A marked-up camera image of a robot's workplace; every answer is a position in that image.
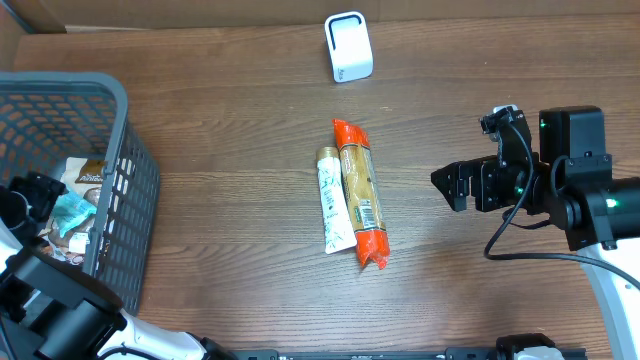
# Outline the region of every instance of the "toothpaste tube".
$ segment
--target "toothpaste tube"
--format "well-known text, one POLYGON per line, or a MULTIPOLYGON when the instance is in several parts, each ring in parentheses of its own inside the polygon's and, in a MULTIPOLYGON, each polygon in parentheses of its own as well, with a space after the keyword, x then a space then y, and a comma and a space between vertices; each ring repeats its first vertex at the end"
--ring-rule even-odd
POLYGON ((342 191, 338 149, 334 147, 322 148, 318 150, 316 157, 320 201, 324 218, 325 252, 332 254, 356 246, 357 241, 342 191))

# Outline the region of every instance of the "wooden tabletop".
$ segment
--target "wooden tabletop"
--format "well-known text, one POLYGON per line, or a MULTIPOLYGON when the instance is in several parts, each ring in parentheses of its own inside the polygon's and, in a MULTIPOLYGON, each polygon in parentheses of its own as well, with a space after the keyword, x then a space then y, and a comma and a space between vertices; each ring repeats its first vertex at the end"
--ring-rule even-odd
MULTIPOLYGON (((144 320, 233 349, 441 350, 543 332, 610 356, 578 265, 485 260, 501 212, 454 213, 429 179, 494 155, 477 118, 510 103, 530 125, 544 108, 600 106, 615 177, 639 175, 637 15, 369 27, 373 76, 341 85, 322 25, 26 36, 15 67, 126 87, 162 172, 144 320), (382 271, 324 253, 315 152, 334 117, 369 132, 392 250, 382 271)), ((522 250, 568 248, 551 228, 510 229, 496 247, 522 250)))

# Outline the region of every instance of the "gray basket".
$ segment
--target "gray basket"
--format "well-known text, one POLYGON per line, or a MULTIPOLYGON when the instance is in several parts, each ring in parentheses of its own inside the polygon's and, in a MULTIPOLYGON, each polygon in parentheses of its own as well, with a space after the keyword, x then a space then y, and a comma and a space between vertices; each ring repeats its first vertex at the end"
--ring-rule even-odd
POLYGON ((68 157, 106 161, 82 270, 135 315, 160 176, 127 122, 124 88, 98 73, 0 72, 0 183, 28 171, 59 179, 68 157))

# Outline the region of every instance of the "green indicator led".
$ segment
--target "green indicator led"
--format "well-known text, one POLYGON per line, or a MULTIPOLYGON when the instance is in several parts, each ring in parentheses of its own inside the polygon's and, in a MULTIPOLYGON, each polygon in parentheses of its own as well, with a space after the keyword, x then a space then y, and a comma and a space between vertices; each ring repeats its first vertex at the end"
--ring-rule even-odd
POLYGON ((607 207, 616 207, 620 203, 616 199, 607 199, 607 207))

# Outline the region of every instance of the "orange package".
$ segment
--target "orange package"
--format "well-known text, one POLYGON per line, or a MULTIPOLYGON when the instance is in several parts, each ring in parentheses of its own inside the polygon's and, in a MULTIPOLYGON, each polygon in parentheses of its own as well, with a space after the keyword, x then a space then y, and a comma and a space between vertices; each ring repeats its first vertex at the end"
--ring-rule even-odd
POLYGON ((369 150, 369 137, 360 127, 333 119, 336 143, 340 149, 342 180, 351 225, 358 244, 356 253, 364 266, 368 259, 384 269, 391 249, 382 218, 376 173, 369 150))

